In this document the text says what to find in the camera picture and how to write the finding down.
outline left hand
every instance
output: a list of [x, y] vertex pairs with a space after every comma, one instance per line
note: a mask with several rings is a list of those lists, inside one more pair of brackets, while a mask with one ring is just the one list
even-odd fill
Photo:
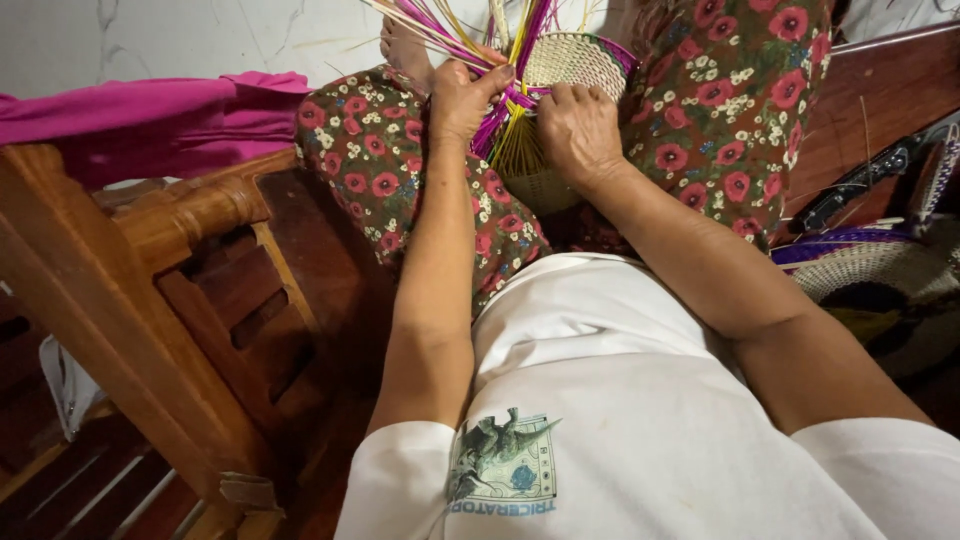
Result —
[[506, 64], [503, 55], [481, 47], [484, 56], [502, 62], [486, 75], [472, 80], [467, 65], [461, 61], [444, 62], [434, 75], [430, 98], [430, 139], [469, 143], [487, 113], [487, 104], [514, 83], [516, 69]]

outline woven basket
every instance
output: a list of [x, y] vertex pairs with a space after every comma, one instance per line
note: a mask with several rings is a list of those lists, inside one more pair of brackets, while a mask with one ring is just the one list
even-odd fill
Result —
[[892, 378], [920, 372], [960, 346], [958, 222], [937, 222], [924, 243], [890, 225], [850, 227], [777, 249], [773, 260], [814, 262], [788, 273]]
[[[523, 81], [532, 88], [556, 83], [600, 86], [619, 102], [636, 64], [634, 57], [616, 43], [593, 34], [554, 32], [538, 38], [530, 54]], [[567, 209], [581, 197], [552, 170], [534, 175], [505, 177], [504, 185], [536, 215]]]

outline pink fabric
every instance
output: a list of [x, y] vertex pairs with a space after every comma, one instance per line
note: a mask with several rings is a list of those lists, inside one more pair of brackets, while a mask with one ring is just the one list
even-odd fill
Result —
[[311, 88], [294, 72], [108, 82], [51, 97], [0, 94], [0, 145], [45, 141], [88, 189], [189, 178], [289, 147]]

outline floral pants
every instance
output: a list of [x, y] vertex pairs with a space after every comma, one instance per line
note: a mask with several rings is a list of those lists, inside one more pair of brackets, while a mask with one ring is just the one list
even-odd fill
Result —
[[[624, 155], [686, 205], [767, 251], [829, 62], [829, 2], [689, 1], [653, 40], [621, 102]], [[301, 166], [329, 184], [396, 273], [429, 182], [426, 99], [415, 81], [381, 65], [314, 91], [298, 112]], [[474, 316], [537, 258], [634, 255], [587, 203], [541, 220], [477, 156], [465, 156], [465, 173], [476, 218]]]

